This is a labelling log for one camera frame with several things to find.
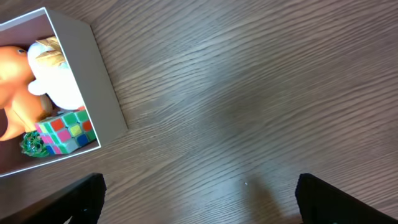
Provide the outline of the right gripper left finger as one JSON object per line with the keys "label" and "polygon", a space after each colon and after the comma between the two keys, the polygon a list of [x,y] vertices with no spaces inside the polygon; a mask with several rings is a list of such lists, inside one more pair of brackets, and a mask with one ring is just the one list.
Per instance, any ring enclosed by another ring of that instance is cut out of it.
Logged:
{"label": "right gripper left finger", "polygon": [[97,223],[106,194],[104,177],[92,173],[1,219],[1,223]]}

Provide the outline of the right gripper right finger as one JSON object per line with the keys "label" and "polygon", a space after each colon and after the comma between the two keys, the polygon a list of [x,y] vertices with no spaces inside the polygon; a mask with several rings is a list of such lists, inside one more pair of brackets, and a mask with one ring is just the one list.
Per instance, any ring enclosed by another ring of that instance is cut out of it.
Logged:
{"label": "right gripper right finger", "polygon": [[328,184],[300,174],[295,197],[304,224],[397,224],[397,220]]}

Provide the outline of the white plush duck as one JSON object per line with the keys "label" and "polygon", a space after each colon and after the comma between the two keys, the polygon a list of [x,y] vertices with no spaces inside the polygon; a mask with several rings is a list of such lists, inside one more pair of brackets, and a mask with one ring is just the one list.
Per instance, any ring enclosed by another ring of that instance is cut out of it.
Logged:
{"label": "white plush duck", "polygon": [[33,95],[48,95],[61,109],[80,110],[83,97],[72,70],[55,36],[36,40],[28,49],[28,63],[35,80],[28,90]]}

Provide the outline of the pastel rubik's cube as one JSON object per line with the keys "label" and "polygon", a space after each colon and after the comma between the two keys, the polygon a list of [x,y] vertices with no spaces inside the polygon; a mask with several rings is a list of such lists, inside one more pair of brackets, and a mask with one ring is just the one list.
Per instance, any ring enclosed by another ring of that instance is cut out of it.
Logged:
{"label": "pastel rubik's cube", "polygon": [[86,110],[64,111],[35,123],[35,127],[49,154],[70,154],[96,141]]}

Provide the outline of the green round disc toy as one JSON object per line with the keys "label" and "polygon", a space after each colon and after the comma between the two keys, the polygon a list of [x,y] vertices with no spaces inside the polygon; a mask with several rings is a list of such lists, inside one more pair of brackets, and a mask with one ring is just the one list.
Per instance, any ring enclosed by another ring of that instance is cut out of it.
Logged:
{"label": "green round disc toy", "polygon": [[41,158],[50,155],[45,143],[37,131],[25,133],[23,135],[22,141],[20,142],[20,147],[22,148],[22,153],[30,157]]}

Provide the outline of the orange dinosaur toy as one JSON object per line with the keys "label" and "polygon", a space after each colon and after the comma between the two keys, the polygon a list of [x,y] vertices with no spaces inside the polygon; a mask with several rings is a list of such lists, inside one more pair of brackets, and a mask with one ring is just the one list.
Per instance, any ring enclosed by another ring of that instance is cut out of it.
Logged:
{"label": "orange dinosaur toy", "polygon": [[1,141],[35,131],[35,123],[52,114],[49,97],[36,96],[28,90],[34,80],[27,52],[16,46],[1,47],[1,108],[7,118]]}

